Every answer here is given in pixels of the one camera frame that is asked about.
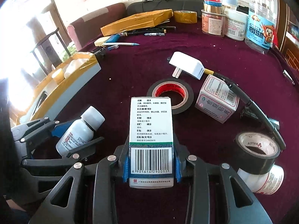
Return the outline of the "yellow tipped black pen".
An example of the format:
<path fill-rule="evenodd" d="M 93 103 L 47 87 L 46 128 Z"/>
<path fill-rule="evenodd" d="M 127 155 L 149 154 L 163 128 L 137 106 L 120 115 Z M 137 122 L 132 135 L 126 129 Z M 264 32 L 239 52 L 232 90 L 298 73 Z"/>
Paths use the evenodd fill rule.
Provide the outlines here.
<path fill-rule="evenodd" d="M 266 114 L 261 110 L 261 108 L 258 107 L 258 105 L 244 92 L 242 91 L 238 84 L 234 83 L 231 79 L 228 77 L 219 74 L 217 72 L 214 72 L 209 69 L 204 69 L 205 74 L 214 75 L 215 77 L 221 79 L 224 81 L 229 89 L 238 96 L 241 101 L 251 109 L 251 111 L 261 120 L 261 122 L 265 125 L 265 127 L 268 129 L 268 131 L 273 135 L 274 140 L 279 145 L 280 150 L 283 151 L 286 149 L 286 143 L 284 142 L 283 137 L 280 135 L 279 130 L 275 127 L 275 125 L 269 120 L 269 118 L 266 116 Z"/>

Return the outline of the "jar of wooden sticks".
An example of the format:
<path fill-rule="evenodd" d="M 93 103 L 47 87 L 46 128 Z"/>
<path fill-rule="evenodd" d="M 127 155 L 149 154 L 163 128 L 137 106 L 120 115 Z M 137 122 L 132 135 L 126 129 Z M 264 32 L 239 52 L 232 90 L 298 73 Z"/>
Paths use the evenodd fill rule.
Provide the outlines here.
<path fill-rule="evenodd" d="M 215 14 L 223 13 L 222 0 L 204 0 L 204 11 Z"/>

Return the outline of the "white bottle clear cap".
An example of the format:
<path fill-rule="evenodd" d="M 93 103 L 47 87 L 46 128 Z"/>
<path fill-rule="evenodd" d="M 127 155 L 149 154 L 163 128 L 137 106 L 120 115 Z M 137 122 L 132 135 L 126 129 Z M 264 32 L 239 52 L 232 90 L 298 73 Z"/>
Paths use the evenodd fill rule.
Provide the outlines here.
<path fill-rule="evenodd" d="M 57 152 L 65 157 L 69 151 L 87 144 L 104 121 L 103 115 L 96 108 L 90 106 L 60 138 L 56 144 Z"/>

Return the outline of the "blue white medicine box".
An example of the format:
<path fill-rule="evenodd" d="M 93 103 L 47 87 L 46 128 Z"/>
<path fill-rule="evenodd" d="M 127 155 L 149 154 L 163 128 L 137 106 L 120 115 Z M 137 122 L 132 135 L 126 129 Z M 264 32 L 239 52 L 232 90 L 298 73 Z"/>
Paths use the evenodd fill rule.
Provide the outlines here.
<path fill-rule="evenodd" d="M 128 142 L 129 186 L 137 189 L 172 187 L 174 140 L 170 98 L 131 99 Z"/>

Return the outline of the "pink white small box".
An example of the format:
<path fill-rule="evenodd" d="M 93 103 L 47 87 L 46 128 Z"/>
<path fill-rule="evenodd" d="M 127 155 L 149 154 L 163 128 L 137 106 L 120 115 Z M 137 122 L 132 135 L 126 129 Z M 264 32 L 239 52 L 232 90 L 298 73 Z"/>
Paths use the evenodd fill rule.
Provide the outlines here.
<path fill-rule="evenodd" d="M 220 123 L 237 110 L 239 97 L 219 78 L 208 75 L 200 89 L 195 107 Z"/>

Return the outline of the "black sofa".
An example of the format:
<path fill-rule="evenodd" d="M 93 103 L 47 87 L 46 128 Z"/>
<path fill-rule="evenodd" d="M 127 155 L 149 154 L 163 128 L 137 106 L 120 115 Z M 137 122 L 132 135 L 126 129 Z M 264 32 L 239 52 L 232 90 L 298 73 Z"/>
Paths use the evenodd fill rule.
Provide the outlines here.
<path fill-rule="evenodd" d="M 198 20 L 203 8 L 203 0 L 154 0 L 132 3 L 127 8 L 127 16 L 155 10 L 172 9 L 173 11 L 186 10 L 197 12 Z"/>

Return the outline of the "metal binder clip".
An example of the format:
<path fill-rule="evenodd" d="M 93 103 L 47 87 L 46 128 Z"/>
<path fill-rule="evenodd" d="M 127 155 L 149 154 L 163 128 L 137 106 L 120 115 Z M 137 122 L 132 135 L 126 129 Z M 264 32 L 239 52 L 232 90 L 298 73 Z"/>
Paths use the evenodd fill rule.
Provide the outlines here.
<path fill-rule="evenodd" d="M 283 70 L 283 76 L 292 84 L 295 85 L 294 80 L 292 79 L 292 77 L 290 76 L 290 74 L 286 71 Z"/>

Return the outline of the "black tape roll red core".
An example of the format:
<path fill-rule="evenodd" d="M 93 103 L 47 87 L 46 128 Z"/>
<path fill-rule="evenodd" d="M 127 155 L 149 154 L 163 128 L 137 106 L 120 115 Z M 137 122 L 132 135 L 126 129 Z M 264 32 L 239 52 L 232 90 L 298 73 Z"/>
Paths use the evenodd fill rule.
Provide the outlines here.
<path fill-rule="evenodd" d="M 180 114 L 191 107 L 194 92 L 185 81 L 168 78 L 157 81 L 147 91 L 148 97 L 169 97 L 171 99 L 172 114 Z"/>

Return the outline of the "white tub with label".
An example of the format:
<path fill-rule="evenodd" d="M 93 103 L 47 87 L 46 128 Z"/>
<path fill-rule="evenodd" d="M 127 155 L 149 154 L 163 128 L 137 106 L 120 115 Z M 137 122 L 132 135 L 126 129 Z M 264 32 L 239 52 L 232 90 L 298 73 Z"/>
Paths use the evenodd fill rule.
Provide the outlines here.
<path fill-rule="evenodd" d="M 225 8 L 226 15 L 226 33 L 228 38 L 243 41 L 246 33 L 248 15 L 246 13 Z"/>

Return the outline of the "clear jar orange label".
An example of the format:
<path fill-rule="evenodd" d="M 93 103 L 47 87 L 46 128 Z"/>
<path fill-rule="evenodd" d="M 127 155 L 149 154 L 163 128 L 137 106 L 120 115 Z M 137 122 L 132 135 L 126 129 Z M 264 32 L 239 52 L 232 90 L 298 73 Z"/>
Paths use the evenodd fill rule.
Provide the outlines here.
<path fill-rule="evenodd" d="M 226 28 L 226 15 L 201 10 L 202 32 L 218 37 L 224 37 Z"/>

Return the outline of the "white bottle green label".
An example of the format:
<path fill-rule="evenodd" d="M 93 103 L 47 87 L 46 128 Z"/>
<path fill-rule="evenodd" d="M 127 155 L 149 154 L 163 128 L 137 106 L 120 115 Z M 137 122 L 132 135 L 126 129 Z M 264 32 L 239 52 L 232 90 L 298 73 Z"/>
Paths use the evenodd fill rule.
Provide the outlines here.
<path fill-rule="evenodd" d="M 253 175 L 240 168 L 237 173 L 247 187 L 256 194 L 272 195 L 279 190 L 284 180 L 284 170 L 278 165 L 273 165 L 268 173 L 262 175 Z"/>

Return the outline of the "dark wooden chair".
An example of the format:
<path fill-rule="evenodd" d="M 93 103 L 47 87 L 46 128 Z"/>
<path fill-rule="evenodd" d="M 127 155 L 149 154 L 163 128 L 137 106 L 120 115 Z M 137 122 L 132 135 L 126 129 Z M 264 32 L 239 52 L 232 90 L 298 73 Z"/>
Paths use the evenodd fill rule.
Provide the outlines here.
<path fill-rule="evenodd" d="M 41 47 L 44 51 L 44 53 L 46 54 L 46 56 L 48 57 L 49 61 L 51 62 L 53 67 L 57 67 L 62 63 L 62 60 L 59 58 L 58 54 L 56 53 L 56 51 L 54 50 L 53 46 L 51 45 L 49 38 L 53 35 L 56 35 L 57 38 L 59 39 L 61 45 L 63 46 L 65 52 L 67 53 L 68 57 L 71 57 L 71 53 L 68 50 L 66 44 L 64 43 L 64 41 L 62 40 L 61 36 L 59 35 L 59 27 L 56 28 L 55 31 L 47 34 L 44 38 L 42 38 L 37 44 L 36 46 L 33 48 L 33 50 L 31 51 L 31 53 L 33 54 L 33 56 L 35 57 L 35 59 L 37 60 L 39 66 L 41 67 L 42 71 L 45 73 L 45 75 L 48 75 L 50 73 L 49 70 L 46 69 L 46 67 L 42 64 L 42 62 L 40 61 L 40 59 L 38 58 L 38 56 L 35 53 L 35 50 L 38 47 Z"/>

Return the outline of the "black tape roll white core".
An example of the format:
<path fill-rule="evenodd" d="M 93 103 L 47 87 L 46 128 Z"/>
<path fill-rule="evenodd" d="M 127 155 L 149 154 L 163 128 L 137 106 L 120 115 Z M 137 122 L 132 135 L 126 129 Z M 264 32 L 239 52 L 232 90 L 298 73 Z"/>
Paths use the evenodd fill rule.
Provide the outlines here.
<path fill-rule="evenodd" d="M 252 175 L 264 175 L 280 155 L 278 144 L 263 133 L 242 132 L 235 137 L 236 166 Z"/>

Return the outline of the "yellow packing tape roll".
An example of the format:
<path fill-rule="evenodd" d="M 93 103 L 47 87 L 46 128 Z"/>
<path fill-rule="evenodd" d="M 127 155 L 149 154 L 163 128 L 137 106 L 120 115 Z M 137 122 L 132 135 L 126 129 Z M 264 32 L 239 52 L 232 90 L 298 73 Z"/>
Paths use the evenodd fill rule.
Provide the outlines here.
<path fill-rule="evenodd" d="M 195 24 L 197 23 L 197 12 L 179 10 L 173 12 L 174 20 L 178 23 Z"/>

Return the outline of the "black gold lipstick tube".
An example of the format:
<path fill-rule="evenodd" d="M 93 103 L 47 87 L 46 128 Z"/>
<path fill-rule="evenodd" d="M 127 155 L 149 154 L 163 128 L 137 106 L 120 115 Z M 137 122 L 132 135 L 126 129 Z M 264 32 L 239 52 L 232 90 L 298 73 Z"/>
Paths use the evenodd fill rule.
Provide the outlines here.
<path fill-rule="evenodd" d="M 250 122 L 251 124 L 255 123 L 256 125 L 263 125 L 261 119 L 259 119 L 256 114 L 247 106 L 244 106 L 240 113 L 240 119 L 243 121 Z M 277 128 L 280 128 L 280 123 L 276 119 L 268 118 L 268 120 Z"/>

